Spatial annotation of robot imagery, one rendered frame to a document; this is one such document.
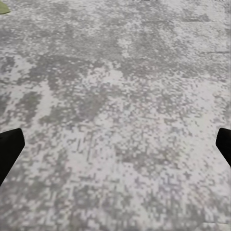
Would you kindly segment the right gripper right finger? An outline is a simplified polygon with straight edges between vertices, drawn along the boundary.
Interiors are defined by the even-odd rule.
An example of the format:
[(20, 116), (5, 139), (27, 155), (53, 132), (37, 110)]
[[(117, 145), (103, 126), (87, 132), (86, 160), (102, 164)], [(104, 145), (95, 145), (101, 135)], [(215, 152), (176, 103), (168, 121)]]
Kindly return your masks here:
[(218, 131), (216, 146), (222, 153), (226, 161), (231, 167), (231, 130), (220, 128)]

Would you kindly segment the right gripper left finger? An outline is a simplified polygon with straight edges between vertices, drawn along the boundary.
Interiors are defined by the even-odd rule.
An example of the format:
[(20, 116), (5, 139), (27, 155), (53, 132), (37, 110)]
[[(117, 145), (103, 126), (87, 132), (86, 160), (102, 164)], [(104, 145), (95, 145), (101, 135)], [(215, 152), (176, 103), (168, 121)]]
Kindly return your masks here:
[(25, 147), (20, 128), (0, 133), (0, 186)]

